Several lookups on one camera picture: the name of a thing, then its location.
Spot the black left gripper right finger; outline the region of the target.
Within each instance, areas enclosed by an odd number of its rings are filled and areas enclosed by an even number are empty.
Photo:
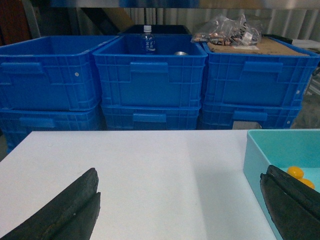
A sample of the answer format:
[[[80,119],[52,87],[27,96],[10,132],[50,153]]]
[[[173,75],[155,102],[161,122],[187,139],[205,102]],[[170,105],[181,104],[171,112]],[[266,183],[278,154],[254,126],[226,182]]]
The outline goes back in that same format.
[[[320,193],[280,168],[260,175],[267,211],[283,240],[320,238]]]

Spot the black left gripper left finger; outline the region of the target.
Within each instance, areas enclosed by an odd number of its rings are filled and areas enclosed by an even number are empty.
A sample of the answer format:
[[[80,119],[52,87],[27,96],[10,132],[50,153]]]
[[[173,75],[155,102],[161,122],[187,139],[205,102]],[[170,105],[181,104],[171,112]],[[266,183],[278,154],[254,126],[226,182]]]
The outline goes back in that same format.
[[[101,209],[92,167],[2,240],[89,240]]]

